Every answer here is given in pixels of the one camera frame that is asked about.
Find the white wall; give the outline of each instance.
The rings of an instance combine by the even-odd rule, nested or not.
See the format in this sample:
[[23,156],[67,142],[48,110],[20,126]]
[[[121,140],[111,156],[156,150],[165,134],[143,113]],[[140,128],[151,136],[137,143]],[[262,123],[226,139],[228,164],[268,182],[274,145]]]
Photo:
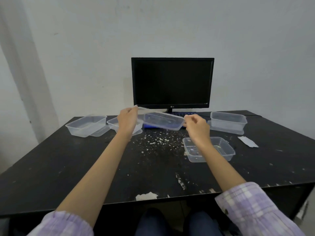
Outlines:
[[0,173],[37,144],[8,63],[0,48]]
[[132,106],[131,57],[214,57],[210,110],[315,138],[315,0],[22,1],[60,125]]

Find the shirt sleeve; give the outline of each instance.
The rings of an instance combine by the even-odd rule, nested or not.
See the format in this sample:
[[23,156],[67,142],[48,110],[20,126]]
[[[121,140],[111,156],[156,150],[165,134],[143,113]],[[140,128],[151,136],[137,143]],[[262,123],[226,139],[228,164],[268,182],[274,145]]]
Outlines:
[[44,216],[30,236],[93,236],[93,229],[82,218],[65,211],[53,211]]
[[254,182],[235,186],[215,201],[244,236],[305,235]]

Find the black table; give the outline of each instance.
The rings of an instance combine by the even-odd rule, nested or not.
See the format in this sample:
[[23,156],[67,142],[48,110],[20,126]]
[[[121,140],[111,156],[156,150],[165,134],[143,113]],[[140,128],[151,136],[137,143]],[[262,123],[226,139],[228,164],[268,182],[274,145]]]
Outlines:
[[[315,140],[249,111],[230,112],[246,115],[244,136],[259,148],[246,146],[239,135],[211,131],[211,136],[226,139],[236,151],[232,166],[293,218],[315,183]],[[200,115],[210,119],[210,112]],[[0,175],[0,217],[56,209],[115,134],[110,130],[101,137],[81,138],[62,126]],[[184,137],[185,129],[144,129],[133,136],[104,204],[132,202],[149,192],[168,200],[221,192],[207,164],[191,163],[184,155]]]

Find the computer monitor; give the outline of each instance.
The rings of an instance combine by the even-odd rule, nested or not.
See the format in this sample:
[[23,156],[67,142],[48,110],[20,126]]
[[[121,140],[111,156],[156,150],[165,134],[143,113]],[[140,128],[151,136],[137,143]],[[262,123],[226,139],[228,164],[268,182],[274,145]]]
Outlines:
[[214,58],[131,58],[134,104],[208,108]]

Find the forearm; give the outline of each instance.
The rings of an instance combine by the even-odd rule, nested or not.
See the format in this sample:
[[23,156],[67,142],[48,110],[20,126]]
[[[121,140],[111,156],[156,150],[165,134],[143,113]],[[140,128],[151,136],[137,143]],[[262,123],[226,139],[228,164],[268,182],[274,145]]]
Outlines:
[[229,190],[234,186],[246,182],[211,143],[203,144],[198,148],[206,159],[207,164],[222,191]]
[[78,215],[93,227],[128,141],[123,134],[116,134],[57,211]]

